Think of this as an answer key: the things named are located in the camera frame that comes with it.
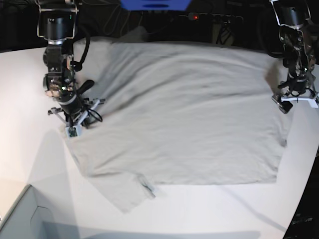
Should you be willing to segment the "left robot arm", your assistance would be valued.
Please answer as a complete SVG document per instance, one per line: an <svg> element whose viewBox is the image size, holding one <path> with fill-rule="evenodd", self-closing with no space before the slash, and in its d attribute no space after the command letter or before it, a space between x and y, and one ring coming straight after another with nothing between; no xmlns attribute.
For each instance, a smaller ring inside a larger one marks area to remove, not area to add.
<svg viewBox="0 0 319 239"><path fill-rule="evenodd" d="M309 27L311 13L305 0L271 0L279 26L279 40L283 45L283 65L287 79L278 85L272 96L281 112L287 114L292 102L306 101L312 108L319 107L319 93L315 88L315 46Z"/></svg>

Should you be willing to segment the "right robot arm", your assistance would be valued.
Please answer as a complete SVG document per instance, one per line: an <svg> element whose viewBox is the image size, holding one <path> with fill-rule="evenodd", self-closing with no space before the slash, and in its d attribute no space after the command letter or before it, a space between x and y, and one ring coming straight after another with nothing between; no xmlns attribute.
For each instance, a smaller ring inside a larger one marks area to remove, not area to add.
<svg viewBox="0 0 319 239"><path fill-rule="evenodd" d="M47 73L43 79L45 94L60 107L51 114L64 113L67 127L87 125L92 103L82 95L94 86L86 80L80 87L76 83L76 72L82 70L90 46L90 34L83 26L77 26L82 2L80 0L38 0L38 37L47 41L43 62ZM85 48L79 61L74 60L73 43L77 30L85 35Z"/></svg>

